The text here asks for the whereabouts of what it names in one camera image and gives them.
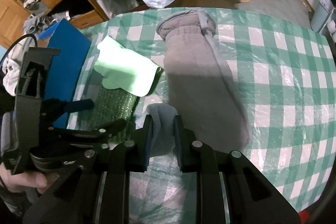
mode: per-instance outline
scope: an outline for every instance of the concrete floor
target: concrete floor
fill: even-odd
[[[301,0],[252,0],[237,4],[239,10],[278,17],[310,29],[308,10]]]

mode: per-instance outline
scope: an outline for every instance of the green and white checkered tablecloth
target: green and white checkered tablecloth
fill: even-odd
[[[165,43],[157,23],[185,8],[119,15],[83,31],[92,46],[74,100],[92,98],[101,78],[93,64],[96,45],[107,35],[163,66]],[[219,51],[232,70],[253,131],[246,157],[297,210],[316,201],[335,160],[336,69],[325,37],[285,20],[258,13],[206,9],[218,24]],[[163,73],[153,94],[140,98],[134,115],[148,104],[167,102]],[[72,115],[70,128],[86,128]],[[181,174],[174,155],[151,158],[148,172],[132,174],[130,215],[143,223],[193,223],[195,176]]]

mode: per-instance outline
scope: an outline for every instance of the red object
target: red object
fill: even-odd
[[[303,210],[299,213],[299,216],[301,218],[301,224],[305,224],[309,219],[310,214],[306,210]]]

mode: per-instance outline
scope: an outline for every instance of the human hand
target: human hand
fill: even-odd
[[[3,163],[0,165],[0,176],[7,189],[12,193],[21,193],[25,191],[25,187],[33,187],[40,194],[43,194],[59,177],[56,173],[43,174],[34,171],[11,175]]]

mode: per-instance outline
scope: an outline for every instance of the blue box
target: blue box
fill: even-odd
[[[91,42],[67,20],[48,28],[39,38],[50,36],[47,47],[59,48],[60,55],[54,56],[50,66],[44,93],[44,100],[56,98],[72,101],[78,77],[89,51]],[[68,113],[53,123],[56,128],[66,128]]]

